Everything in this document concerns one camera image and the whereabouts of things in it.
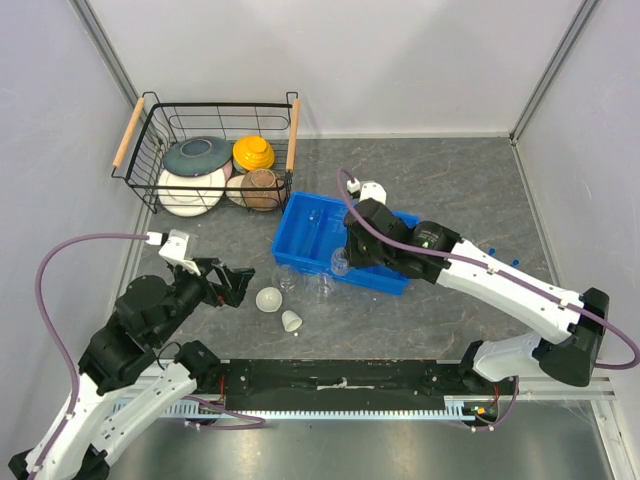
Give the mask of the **small glass bottle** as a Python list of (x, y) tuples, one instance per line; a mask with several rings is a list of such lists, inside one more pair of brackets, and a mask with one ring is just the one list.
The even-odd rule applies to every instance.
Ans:
[(344, 248), (337, 248), (331, 256), (331, 272), (343, 277), (350, 271), (349, 262)]

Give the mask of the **glass petri dish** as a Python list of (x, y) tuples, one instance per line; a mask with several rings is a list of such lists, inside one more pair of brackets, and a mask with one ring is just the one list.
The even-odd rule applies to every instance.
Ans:
[(302, 285), (302, 275), (290, 265), (280, 265), (272, 274), (272, 284), (285, 293), (299, 290)]

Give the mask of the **blue plastic divided bin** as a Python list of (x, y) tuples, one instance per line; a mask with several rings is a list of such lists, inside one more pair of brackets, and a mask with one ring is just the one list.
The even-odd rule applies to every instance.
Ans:
[(301, 273), (326, 273), (342, 283), (402, 295), (410, 280), (385, 266), (350, 270), (344, 275), (331, 271), (334, 251), (346, 245), (343, 221), (347, 213), (341, 200), (306, 192), (293, 193), (272, 244), (276, 262)]

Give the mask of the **white plastic cup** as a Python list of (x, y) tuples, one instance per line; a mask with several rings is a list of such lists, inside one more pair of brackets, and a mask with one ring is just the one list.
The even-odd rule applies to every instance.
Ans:
[(286, 310), (281, 315), (281, 323), (285, 332), (293, 333), (302, 326), (303, 320), (294, 311)]

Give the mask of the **glass conical flask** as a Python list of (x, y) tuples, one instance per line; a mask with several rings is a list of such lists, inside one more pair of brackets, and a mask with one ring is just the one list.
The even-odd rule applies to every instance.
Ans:
[(334, 297), (336, 281), (327, 273), (318, 273), (309, 278), (308, 290), (315, 300), (326, 302)]

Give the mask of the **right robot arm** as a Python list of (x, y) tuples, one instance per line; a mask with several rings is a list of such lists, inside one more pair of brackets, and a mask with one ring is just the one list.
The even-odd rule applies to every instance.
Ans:
[(575, 387), (590, 383), (604, 337), (603, 326), (591, 317), (608, 313), (603, 291), (577, 293), (545, 283), (436, 222), (410, 226), (373, 199), (357, 203), (344, 226), (350, 267), (384, 266), (466, 293), (529, 327), (510, 339), (471, 343), (457, 371), (465, 391), (477, 394), (509, 376), (539, 373)]

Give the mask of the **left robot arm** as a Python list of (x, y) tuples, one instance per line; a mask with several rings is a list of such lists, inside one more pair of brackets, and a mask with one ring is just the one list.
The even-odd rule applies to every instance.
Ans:
[(230, 269), (215, 258), (171, 271), (173, 283), (156, 275), (138, 277), (116, 300), (78, 361), (70, 406), (34, 448), (11, 458), (16, 478), (105, 479), (132, 441), (172, 404), (217, 387), (220, 359), (192, 341), (147, 388), (118, 412), (112, 410), (200, 304), (239, 307), (255, 275), (252, 268)]

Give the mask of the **white plastic bowl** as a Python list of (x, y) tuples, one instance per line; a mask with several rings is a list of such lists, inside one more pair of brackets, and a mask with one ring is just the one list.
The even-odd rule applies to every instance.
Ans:
[(275, 313), (282, 305), (283, 297), (275, 287), (261, 289), (255, 298), (256, 307), (264, 313)]

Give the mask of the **brown ceramic bowl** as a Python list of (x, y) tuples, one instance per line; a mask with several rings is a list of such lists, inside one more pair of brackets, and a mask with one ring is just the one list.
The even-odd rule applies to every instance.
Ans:
[(242, 180), (241, 195), (248, 208), (259, 212), (275, 210), (283, 206), (285, 181), (272, 170), (253, 170)]

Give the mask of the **white ceramic plate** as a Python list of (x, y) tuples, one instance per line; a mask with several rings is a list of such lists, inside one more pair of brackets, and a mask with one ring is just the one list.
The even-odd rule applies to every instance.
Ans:
[(157, 196), (161, 205), (171, 214), (195, 217), (219, 203), (225, 186), (226, 176), (222, 169), (194, 177), (163, 170), (157, 183)]

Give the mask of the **white ceramic bowl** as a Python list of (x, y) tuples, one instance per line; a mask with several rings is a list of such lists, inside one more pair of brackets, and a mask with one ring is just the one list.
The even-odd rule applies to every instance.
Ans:
[(226, 196), (236, 205), (245, 208), (243, 192), (241, 191), (244, 175), (236, 175), (231, 177), (226, 183)]

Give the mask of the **yellow ceramic bowl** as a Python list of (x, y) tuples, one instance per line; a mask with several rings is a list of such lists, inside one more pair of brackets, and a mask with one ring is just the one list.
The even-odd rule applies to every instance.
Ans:
[(260, 136), (246, 136), (233, 145), (233, 157), (241, 169), (270, 169), (275, 163), (271, 144)]

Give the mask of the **teal ceramic plate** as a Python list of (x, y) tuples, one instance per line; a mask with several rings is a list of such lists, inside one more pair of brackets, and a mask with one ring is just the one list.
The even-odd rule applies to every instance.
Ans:
[(171, 174), (196, 177), (222, 168), (232, 157), (232, 144), (216, 136), (191, 137), (174, 144), (162, 164)]

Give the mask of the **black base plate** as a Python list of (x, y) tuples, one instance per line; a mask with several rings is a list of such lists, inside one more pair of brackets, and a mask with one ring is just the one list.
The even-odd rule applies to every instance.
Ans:
[(496, 384), (430, 360), (180, 360), (197, 380), (198, 394), (221, 393), (225, 406), (427, 407), (446, 396), (506, 397), (514, 382)]

